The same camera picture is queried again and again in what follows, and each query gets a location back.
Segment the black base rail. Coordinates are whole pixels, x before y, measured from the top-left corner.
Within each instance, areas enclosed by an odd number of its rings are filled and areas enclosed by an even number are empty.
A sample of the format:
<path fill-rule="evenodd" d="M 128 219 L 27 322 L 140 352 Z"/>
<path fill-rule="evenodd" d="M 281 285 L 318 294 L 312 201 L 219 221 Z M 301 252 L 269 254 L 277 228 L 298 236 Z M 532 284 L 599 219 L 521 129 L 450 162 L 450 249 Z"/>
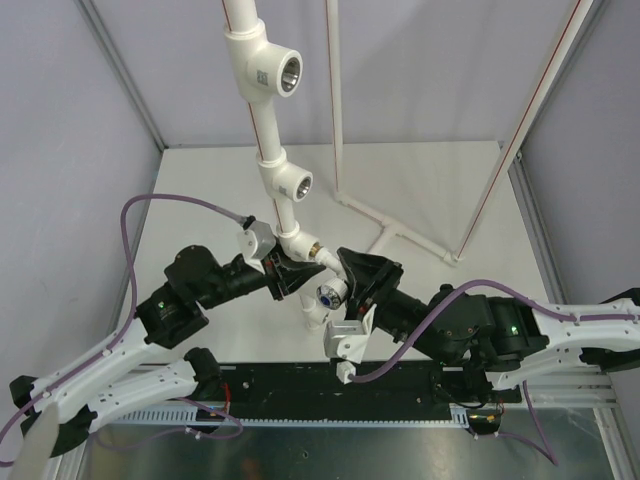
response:
<path fill-rule="evenodd" d="M 221 366 L 230 413 L 271 421 L 393 422 L 449 420 L 449 405 L 517 404 L 520 389 L 495 391 L 479 371 L 429 360 L 401 361 L 381 378 L 343 384 L 333 364 L 238 363 Z"/>

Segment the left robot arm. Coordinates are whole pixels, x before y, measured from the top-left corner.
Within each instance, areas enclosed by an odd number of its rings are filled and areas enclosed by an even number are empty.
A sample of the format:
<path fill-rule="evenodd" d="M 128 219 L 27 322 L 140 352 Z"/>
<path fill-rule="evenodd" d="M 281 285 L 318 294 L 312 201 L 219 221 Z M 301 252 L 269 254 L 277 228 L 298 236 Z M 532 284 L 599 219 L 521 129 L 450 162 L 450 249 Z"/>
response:
<path fill-rule="evenodd" d="M 166 268 L 166 282 L 134 307 L 119 331 L 47 377 L 22 375 L 11 382 L 19 410 L 14 421 L 28 434 L 44 410 L 56 406 L 51 454 L 57 457 L 131 411 L 164 400 L 212 398 L 222 392 L 224 381 L 213 353 L 203 347 L 131 381 L 123 377 L 204 329 L 209 323 L 205 311 L 263 288 L 282 300 L 324 269 L 288 258 L 279 245 L 256 265 L 242 255 L 221 265 L 206 247 L 188 246 Z"/>

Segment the aluminium table frame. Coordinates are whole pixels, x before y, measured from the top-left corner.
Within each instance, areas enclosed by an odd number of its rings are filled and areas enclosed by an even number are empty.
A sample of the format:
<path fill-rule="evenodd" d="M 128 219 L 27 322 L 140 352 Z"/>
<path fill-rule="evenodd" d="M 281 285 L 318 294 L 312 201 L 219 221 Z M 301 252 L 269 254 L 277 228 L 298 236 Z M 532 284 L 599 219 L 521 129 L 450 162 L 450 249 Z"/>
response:
<path fill-rule="evenodd" d="M 118 418 L 64 455 L 61 479 L 635 479 L 611 380 L 591 369 L 517 386 L 517 404 L 449 420 L 257 422 L 230 390 Z"/>

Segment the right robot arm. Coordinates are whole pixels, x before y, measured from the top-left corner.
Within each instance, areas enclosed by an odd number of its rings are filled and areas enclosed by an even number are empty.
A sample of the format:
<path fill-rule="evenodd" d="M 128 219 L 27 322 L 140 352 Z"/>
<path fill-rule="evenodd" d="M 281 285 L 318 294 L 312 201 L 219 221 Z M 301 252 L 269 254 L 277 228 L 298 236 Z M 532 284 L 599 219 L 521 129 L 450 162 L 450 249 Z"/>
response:
<path fill-rule="evenodd" d="M 467 369 L 464 393 L 476 401 L 560 368 L 603 372 L 639 366 L 639 290 L 591 305 L 534 301 L 489 279 L 443 284 L 429 302 L 400 290 L 400 263 L 338 250 L 346 275 L 346 318 L 370 324 L 400 342 L 379 368 L 359 374 L 354 361 L 337 368 L 343 383 L 386 375 L 411 348 L 446 367 Z"/>

